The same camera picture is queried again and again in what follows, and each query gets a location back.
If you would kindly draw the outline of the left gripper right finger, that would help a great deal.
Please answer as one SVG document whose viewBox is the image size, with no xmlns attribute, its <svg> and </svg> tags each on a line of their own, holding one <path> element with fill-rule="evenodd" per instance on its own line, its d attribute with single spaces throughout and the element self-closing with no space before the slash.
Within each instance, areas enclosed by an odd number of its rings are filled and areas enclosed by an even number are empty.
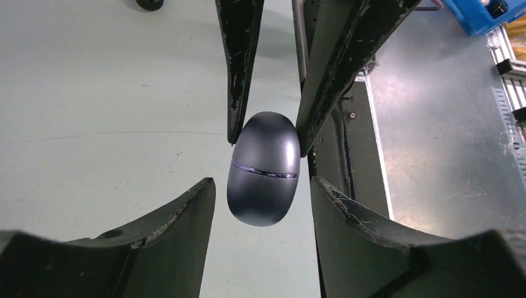
<svg viewBox="0 0 526 298">
<path fill-rule="evenodd" d="M 451 240 L 394 222 L 311 179 L 323 297 L 524 297 L 525 232 Z"/>
</svg>

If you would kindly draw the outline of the lavender earbud charging case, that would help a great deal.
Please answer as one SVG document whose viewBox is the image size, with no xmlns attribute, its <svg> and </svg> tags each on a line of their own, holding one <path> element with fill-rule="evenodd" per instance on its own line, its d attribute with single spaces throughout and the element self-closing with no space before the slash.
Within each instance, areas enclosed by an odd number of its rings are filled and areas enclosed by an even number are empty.
<svg viewBox="0 0 526 298">
<path fill-rule="evenodd" d="M 280 222 L 291 208 L 300 175 L 300 145 L 292 122 L 276 112 L 253 115 L 233 150 L 227 203 L 255 227 Z"/>
</svg>

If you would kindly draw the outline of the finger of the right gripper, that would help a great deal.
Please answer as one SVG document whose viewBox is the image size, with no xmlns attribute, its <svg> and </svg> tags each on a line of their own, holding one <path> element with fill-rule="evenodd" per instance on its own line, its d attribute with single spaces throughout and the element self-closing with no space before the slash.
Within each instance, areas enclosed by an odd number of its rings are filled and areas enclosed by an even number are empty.
<svg viewBox="0 0 526 298">
<path fill-rule="evenodd" d="M 227 139 L 235 144 L 243 129 L 261 29 L 263 0 L 216 0 L 227 65 Z"/>
<path fill-rule="evenodd" d="M 322 1 L 296 120 L 301 156 L 358 72 L 419 1 Z"/>
</svg>

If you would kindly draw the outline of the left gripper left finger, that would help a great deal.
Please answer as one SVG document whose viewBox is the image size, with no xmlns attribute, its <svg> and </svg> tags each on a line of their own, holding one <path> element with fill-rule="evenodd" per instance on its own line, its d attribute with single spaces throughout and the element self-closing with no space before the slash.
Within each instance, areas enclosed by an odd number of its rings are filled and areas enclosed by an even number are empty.
<svg viewBox="0 0 526 298">
<path fill-rule="evenodd" d="M 198 297 L 215 210 L 204 178 L 178 198 L 96 238 L 59 242 L 1 232 L 2 297 Z"/>
</svg>

